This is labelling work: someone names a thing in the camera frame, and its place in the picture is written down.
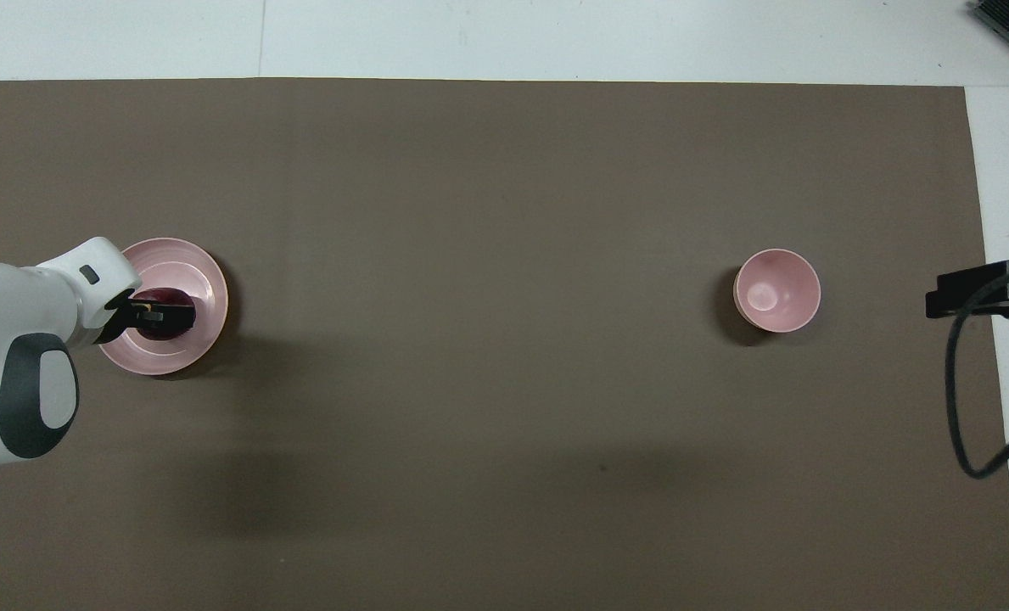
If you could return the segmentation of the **pink plate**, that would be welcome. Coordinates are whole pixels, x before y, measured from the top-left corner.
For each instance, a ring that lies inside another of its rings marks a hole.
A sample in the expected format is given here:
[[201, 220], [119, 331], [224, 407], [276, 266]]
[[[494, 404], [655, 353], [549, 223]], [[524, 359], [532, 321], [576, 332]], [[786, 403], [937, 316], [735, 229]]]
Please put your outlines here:
[[101, 351], [131, 373], [161, 376], [185, 370], [216, 344], [227, 321], [230, 297], [220, 264], [205, 249], [179, 238], [139, 241], [123, 255], [141, 279], [136, 293], [185, 291], [193, 298], [195, 322], [181, 337], [164, 341], [148, 340], [129, 328], [112, 343], [100, 345]]

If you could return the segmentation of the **brown table mat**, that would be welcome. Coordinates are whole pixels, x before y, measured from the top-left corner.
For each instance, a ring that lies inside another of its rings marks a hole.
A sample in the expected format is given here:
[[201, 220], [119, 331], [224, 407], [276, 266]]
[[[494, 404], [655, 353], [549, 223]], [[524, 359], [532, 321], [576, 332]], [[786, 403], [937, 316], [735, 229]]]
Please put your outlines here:
[[[0, 467], [0, 611], [1008, 608], [949, 322], [985, 260], [957, 87], [0, 82], [0, 261], [193, 241], [221, 341], [75, 353]], [[813, 264], [788, 334], [733, 306]]]

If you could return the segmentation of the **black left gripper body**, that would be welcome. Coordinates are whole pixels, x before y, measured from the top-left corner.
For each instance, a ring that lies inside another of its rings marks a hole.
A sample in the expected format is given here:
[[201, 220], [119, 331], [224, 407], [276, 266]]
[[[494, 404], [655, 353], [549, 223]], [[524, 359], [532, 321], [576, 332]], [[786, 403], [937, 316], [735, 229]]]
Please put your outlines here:
[[132, 300], [133, 294], [134, 290], [127, 289], [123, 294], [116, 295], [109, 303], [115, 306], [115, 309], [112, 311], [112, 317], [109, 318], [108, 323], [104, 325], [99, 334], [101, 345], [112, 343], [129, 328], [138, 328], [141, 313], [146, 310], [146, 306]]

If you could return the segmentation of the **dark red apple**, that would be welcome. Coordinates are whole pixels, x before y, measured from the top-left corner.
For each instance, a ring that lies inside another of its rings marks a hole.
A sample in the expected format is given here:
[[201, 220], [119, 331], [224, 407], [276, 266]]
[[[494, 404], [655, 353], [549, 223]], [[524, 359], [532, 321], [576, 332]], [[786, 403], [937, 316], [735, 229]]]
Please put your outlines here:
[[164, 341], [181, 337], [194, 326], [195, 306], [193, 298], [179, 289], [145, 289], [135, 293], [132, 299], [151, 299], [166, 303], [165, 319], [169, 323], [166, 332], [140, 332], [143, 338], [153, 341]]

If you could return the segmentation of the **pink bowl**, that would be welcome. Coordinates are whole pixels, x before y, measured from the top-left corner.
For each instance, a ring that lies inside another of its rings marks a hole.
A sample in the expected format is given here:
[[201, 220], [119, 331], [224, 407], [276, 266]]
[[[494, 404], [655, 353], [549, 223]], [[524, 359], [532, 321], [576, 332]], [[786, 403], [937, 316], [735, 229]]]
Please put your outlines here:
[[737, 269], [732, 298], [753, 328], [788, 334], [815, 320], [822, 288], [810, 261], [790, 249], [771, 248], [750, 255]]

